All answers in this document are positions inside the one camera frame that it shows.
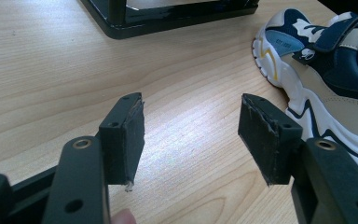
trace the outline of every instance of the navy and white sneaker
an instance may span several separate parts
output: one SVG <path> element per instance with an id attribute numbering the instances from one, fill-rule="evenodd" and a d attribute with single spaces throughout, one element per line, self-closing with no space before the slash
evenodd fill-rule
<path id="1" fill-rule="evenodd" d="M 303 127 L 302 138 L 333 140 L 358 164 L 358 16 L 345 13 L 322 27 L 285 9 L 253 48 L 263 76 L 289 96 L 286 114 Z"/>

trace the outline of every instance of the white shoe sole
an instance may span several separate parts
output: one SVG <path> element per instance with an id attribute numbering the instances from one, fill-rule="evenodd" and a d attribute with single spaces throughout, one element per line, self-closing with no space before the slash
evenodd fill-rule
<path id="1" fill-rule="evenodd" d="M 319 97 L 303 87 L 296 71 L 281 60 L 275 48 L 267 41 L 265 30 L 265 27 L 262 27 L 255 37 L 253 55 L 261 74 L 272 85 L 283 88 L 289 96 L 286 115 L 303 127 L 304 140 L 317 135 L 316 137 L 339 142 L 346 146 L 358 164 L 358 135 L 342 126 L 326 110 Z"/>

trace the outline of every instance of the wooden table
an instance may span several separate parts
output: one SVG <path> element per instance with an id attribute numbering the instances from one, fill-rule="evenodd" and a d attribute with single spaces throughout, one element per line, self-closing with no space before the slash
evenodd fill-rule
<path id="1" fill-rule="evenodd" d="M 251 53 L 257 30 L 296 7 L 262 0 L 254 15 L 143 35 L 106 37 L 80 1 L 0 0 L 0 173 L 16 184 L 54 166 L 62 146 L 94 135 L 120 96 L 145 100 L 145 149 L 133 192 L 109 188 L 111 212 L 138 223 L 296 223 L 290 187 L 268 188 L 237 135 L 241 94 L 285 109 Z"/>

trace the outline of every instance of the velcro strap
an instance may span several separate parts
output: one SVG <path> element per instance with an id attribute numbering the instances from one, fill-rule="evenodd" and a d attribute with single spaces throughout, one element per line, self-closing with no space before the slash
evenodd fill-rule
<path id="1" fill-rule="evenodd" d="M 332 51 L 357 24 L 358 17 L 334 23 L 322 32 L 313 48 L 320 52 Z"/>

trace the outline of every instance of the black metal frame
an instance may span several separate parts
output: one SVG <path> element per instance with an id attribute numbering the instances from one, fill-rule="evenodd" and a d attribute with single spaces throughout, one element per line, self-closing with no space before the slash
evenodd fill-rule
<path id="1" fill-rule="evenodd" d="M 144 147 L 140 93 L 121 98 L 96 136 L 62 149 L 57 167 L 11 187 L 0 175 L 0 223 L 109 223 L 107 184 L 132 186 Z M 264 98 L 242 96 L 238 133 L 268 185 L 290 182 L 299 223 L 358 223 L 358 166 L 344 147 L 300 139 L 302 128 Z"/>
<path id="2" fill-rule="evenodd" d="M 358 223 L 358 165 L 334 142 L 311 138 L 264 98 L 242 96 L 238 133 L 268 185 L 287 185 L 299 223 Z"/>
<path id="3" fill-rule="evenodd" d="M 131 190 L 144 135 L 141 93 L 122 97 L 95 136 L 65 144 L 56 167 L 13 187 L 0 175 L 0 223 L 110 223 L 107 185 Z"/>
<path id="4" fill-rule="evenodd" d="M 127 0 L 81 0 L 105 34 L 114 39 L 253 14 L 258 0 L 219 0 L 137 9 Z"/>

